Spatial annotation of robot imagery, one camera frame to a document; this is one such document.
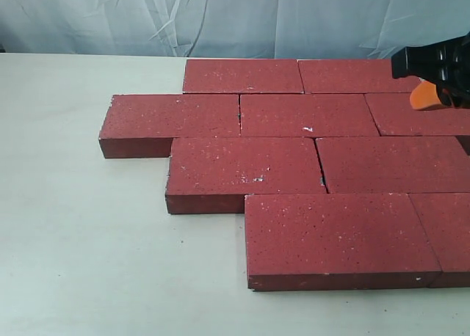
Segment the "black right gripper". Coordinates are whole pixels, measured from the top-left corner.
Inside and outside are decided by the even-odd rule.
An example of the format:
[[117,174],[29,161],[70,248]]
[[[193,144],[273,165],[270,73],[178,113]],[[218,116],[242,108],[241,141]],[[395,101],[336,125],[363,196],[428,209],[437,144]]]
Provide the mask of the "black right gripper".
[[392,77],[416,76],[419,85],[410,94],[412,109],[469,107],[469,36],[420,47],[404,47],[391,57]]

